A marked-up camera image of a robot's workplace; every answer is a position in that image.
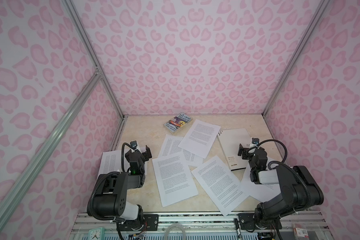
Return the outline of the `white and black folder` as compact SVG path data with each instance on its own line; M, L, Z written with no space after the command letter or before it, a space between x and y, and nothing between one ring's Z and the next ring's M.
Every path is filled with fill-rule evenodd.
M254 146L253 139L245 128L220 130L218 139L231 171L245 169L248 159L242 159L240 146L249 149Z

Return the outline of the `printed paper sheet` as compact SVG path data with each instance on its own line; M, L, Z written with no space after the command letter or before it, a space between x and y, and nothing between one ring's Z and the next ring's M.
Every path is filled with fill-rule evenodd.
M166 138L161 147L158 157L160 158L160 157L164 157L164 156L168 156L168 155L172 155L172 154L181 152L184 154L185 159L189 166L193 166L193 167L200 166L203 163L204 159L193 153L190 153L189 151L186 151L186 150L180 148L179 144L182 140L183 140L183 137L166 135Z
M257 185L253 183L250 179L250 171L251 168L247 165L240 182L240 188L247 196L253 197L260 202L266 202L281 193L281 189L278 184Z
M221 127L195 120L187 134L179 143L179 147L205 159L220 131Z
M152 160L163 207L199 194L182 152Z
M122 172L122 151L104 152L101 158L98 177L110 172Z
M218 156L195 168L192 174L225 217L248 197L239 179Z

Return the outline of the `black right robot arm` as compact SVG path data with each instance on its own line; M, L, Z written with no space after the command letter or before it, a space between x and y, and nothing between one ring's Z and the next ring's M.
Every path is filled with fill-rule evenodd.
M249 232L273 228L280 232L281 218L305 211L324 202L324 194L305 166L286 164L288 150L284 143L275 140L284 150L281 161L271 160L262 147L268 140L253 138L250 146L239 145L238 156L248 161L241 180L241 189L259 201L253 216L243 221Z

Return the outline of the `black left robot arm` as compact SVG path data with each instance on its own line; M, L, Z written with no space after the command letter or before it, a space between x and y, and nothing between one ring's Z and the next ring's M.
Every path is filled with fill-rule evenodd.
M88 215L116 223L119 230L144 230L148 223L143 209L127 201L127 192L143 187L146 162L151 158L150 148L140 148L137 141L123 143L120 151L103 153L98 178L87 205Z

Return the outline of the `colourful paperback book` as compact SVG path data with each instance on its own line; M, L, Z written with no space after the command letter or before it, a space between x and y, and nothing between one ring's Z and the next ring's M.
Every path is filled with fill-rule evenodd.
M193 119L185 113L180 113L169 121L164 123L164 127L168 130L172 135L176 134L180 130L182 130L186 125L188 125Z

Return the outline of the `black marker pen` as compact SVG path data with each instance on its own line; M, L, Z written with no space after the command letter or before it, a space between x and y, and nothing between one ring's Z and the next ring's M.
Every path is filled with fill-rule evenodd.
M240 230L240 225L239 225L238 219L234 218L234 224L235 224L235 230L237 232L238 240L241 240L242 236L241 236L241 230Z

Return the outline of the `small teal alarm clock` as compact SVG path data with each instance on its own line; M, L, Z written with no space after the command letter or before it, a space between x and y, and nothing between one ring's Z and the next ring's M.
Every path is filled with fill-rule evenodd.
M88 240L104 240L105 239L105 228L99 227L96 229L89 230Z

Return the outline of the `clear box with label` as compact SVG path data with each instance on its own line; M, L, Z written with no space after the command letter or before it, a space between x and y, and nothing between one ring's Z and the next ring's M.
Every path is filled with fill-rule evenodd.
M293 232L296 240L308 240L309 234L304 224L293 223Z

